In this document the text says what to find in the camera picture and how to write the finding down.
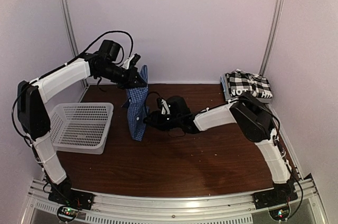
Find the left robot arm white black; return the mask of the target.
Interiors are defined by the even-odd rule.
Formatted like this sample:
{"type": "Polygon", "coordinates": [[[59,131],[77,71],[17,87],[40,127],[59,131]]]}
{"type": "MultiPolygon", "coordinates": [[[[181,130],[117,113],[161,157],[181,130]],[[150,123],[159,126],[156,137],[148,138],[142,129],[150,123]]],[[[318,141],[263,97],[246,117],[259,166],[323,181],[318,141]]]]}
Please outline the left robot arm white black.
{"type": "Polygon", "coordinates": [[[17,86],[17,97],[12,106],[12,118],[17,118],[23,132],[20,136],[32,148],[48,182],[58,186],[55,196],[65,205],[76,200],[76,193],[64,185],[67,174],[53,147],[50,116],[46,104],[71,85],[90,77],[105,78],[120,89],[145,87],[136,67],[140,55],[135,53],[118,66],[100,52],[83,52],[65,64],[31,81],[17,86]]]}

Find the black white plaid shirt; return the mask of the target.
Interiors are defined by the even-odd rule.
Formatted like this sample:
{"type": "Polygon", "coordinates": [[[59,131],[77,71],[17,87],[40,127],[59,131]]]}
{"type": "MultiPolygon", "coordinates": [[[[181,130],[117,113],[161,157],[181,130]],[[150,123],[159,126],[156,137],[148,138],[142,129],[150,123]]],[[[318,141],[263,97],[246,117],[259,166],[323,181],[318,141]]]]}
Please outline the black white plaid shirt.
{"type": "Polygon", "coordinates": [[[256,98],[272,99],[273,93],[267,78],[237,69],[226,73],[228,91],[231,97],[237,97],[245,92],[256,98]]]}

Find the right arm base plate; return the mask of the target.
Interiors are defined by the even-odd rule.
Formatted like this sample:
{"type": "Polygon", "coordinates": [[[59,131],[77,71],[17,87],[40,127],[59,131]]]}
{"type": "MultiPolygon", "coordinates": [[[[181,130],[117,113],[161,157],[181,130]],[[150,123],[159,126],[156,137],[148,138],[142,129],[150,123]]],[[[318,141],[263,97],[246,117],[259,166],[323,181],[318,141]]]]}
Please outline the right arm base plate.
{"type": "Polygon", "coordinates": [[[253,194],[255,208],[271,208],[279,205],[286,205],[290,201],[297,200],[298,195],[295,191],[287,192],[285,190],[271,189],[253,194]]]}

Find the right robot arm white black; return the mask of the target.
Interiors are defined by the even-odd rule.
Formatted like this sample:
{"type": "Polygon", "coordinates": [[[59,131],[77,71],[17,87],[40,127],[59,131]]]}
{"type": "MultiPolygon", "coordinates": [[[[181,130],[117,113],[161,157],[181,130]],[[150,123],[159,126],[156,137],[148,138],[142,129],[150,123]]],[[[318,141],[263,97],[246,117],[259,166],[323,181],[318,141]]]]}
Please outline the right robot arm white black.
{"type": "Polygon", "coordinates": [[[257,98],[243,94],[213,108],[191,112],[185,99],[173,96],[157,99],[158,110],[146,112],[143,122],[161,131],[179,128],[187,134],[198,134],[210,128],[236,123],[244,137],[253,142],[266,161],[274,189],[271,199],[283,203],[293,191],[292,168],[279,141],[275,117],[257,98]]]}

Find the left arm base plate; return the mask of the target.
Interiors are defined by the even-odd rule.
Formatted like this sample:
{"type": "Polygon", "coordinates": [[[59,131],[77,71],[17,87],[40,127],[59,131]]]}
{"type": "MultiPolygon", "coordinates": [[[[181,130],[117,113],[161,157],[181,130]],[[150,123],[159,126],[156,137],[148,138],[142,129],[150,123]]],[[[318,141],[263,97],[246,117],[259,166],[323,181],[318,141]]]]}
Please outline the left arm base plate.
{"type": "Polygon", "coordinates": [[[91,210],[94,195],[71,188],[52,189],[48,200],[79,210],[91,210]]]}

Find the blue checked shirt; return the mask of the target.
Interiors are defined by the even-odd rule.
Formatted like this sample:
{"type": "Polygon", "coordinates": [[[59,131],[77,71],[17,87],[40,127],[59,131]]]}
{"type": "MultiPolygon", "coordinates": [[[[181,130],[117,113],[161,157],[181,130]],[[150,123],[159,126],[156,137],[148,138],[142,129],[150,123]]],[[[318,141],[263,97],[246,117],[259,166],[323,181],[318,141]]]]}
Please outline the blue checked shirt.
{"type": "Polygon", "coordinates": [[[147,116],[148,108],[145,101],[148,95],[148,67],[143,65],[140,70],[140,76],[146,82],[145,87],[127,89],[127,100],[122,105],[127,109],[128,127],[133,140],[141,142],[146,130],[146,124],[143,122],[147,116]]]}

